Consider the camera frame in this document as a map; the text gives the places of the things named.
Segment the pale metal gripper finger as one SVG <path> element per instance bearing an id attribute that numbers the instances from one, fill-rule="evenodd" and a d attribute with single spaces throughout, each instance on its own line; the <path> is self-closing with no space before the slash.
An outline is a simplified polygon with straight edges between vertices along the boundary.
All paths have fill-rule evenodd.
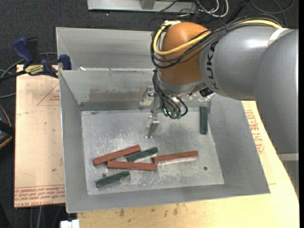
<path id="1" fill-rule="evenodd" d="M 145 130 L 145 138 L 151 138 L 152 136 L 152 117 L 149 116 L 146 124 L 146 130 Z"/>
<path id="2" fill-rule="evenodd" d="M 150 138 L 152 138 L 152 135 L 155 133 L 158 125 L 159 125 L 159 120 L 157 116 L 152 116 L 151 124 L 150 124 Z"/>

